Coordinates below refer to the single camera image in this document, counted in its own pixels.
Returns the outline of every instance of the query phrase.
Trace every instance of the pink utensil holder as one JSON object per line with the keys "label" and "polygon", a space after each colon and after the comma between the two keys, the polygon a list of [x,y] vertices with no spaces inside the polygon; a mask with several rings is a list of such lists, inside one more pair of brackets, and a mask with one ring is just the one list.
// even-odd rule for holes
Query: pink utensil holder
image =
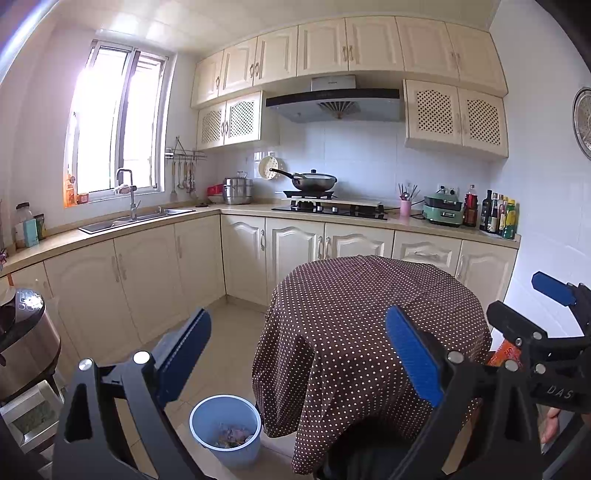
{"label": "pink utensil holder", "polygon": [[410,217],[410,207],[411,207],[410,200],[400,200],[400,216],[401,217]]}

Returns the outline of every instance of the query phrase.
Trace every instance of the countertop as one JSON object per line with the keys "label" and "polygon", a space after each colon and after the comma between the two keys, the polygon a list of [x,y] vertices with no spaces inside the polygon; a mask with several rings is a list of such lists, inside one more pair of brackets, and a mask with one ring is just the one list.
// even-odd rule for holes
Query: countertop
{"label": "countertop", "polygon": [[211,205],[209,207],[185,207],[191,208],[192,212],[182,213],[164,218],[156,218],[134,225],[125,225],[99,233],[84,233],[78,229],[52,235],[39,242],[38,245],[19,250],[8,258],[0,277],[6,276],[16,270],[28,267],[35,263],[47,260],[48,258],[61,255],[77,248],[87,247],[105,240],[129,235],[130,233],[141,232],[150,228],[170,225],[172,223],[184,222],[195,218],[207,217],[210,215],[250,215],[272,218],[287,218],[294,220],[308,220],[312,222],[343,223],[345,225],[360,225],[374,228],[388,228],[405,232],[426,233],[428,235],[448,236],[463,240],[471,240],[484,244],[500,245],[508,248],[519,248],[519,235],[515,240],[507,240],[497,235],[481,232],[479,229],[468,227],[448,227],[433,225],[426,220],[414,218],[400,218],[397,214],[389,214],[388,220],[374,220],[366,218],[352,218],[347,216],[319,215],[317,213],[300,212],[277,212],[271,210],[278,205],[272,203],[251,203],[250,205]]}

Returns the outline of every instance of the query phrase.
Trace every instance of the silver screw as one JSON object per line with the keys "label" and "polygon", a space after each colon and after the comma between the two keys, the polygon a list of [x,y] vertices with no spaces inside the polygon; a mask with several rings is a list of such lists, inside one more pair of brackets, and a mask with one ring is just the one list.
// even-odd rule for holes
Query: silver screw
{"label": "silver screw", "polygon": [[150,354],[146,351],[142,350],[141,352],[137,352],[134,355],[134,362],[137,363],[138,365],[143,365],[148,360],[150,360]]}
{"label": "silver screw", "polygon": [[505,362],[505,368],[509,372],[517,372],[519,370],[519,364],[515,360],[509,359]]}
{"label": "silver screw", "polygon": [[83,358],[78,364],[78,368],[82,371],[88,370],[90,367],[92,367],[92,360],[90,358]]}
{"label": "silver screw", "polygon": [[464,361],[464,354],[455,350],[452,350],[447,354],[447,359],[456,365],[461,364]]}

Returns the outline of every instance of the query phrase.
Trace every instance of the table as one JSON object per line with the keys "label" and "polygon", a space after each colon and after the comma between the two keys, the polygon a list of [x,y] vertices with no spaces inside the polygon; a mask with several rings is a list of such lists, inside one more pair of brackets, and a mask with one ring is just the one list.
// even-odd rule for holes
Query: table
{"label": "table", "polygon": [[331,258],[297,267],[273,292],[252,386],[267,435],[297,431],[295,473],[312,473],[365,417],[383,418],[407,440],[429,417],[385,331],[392,305],[447,349],[484,362],[491,336],[478,299],[433,265]]}

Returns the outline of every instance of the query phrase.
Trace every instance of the blue trash bin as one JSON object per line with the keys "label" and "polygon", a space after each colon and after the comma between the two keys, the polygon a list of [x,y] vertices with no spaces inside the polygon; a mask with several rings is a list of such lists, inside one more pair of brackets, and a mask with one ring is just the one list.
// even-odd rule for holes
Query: blue trash bin
{"label": "blue trash bin", "polygon": [[[241,468],[256,460],[261,447],[261,416],[244,398],[234,395],[216,395],[195,406],[189,417],[189,426],[195,440],[210,450],[228,468]],[[224,427],[244,427],[252,438],[234,448],[214,446]]]}

